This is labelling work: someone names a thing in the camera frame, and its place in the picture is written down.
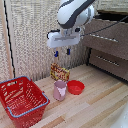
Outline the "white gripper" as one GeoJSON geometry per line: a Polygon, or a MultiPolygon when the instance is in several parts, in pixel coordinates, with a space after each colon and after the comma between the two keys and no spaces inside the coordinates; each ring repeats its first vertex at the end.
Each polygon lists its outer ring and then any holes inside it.
{"type": "MultiPolygon", "coordinates": [[[[78,44],[80,41],[80,33],[73,32],[72,34],[67,34],[66,32],[61,33],[60,30],[51,30],[47,34],[47,46],[50,48],[55,48],[54,57],[59,57],[59,51],[56,47],[71,46],[78,44]]],[[[67,48],[67,55],[71,54],[71,48],[67,48]]]]}

